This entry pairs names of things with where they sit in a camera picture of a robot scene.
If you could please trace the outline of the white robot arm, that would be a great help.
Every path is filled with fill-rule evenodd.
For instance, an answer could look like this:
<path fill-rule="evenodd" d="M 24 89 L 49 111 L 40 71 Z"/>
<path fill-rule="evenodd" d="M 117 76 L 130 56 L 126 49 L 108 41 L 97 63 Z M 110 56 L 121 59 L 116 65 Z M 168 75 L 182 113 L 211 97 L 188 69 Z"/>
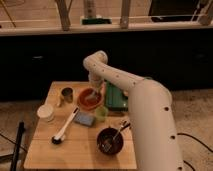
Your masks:
<path fill-rule="evenodd" d="M 96 92 L 104 80 L 128 92 L 137 171 L 185 171 L 172 114 L 172 95 L 161 83 L 108 65 L 97 51 L 83 60 Z"/>

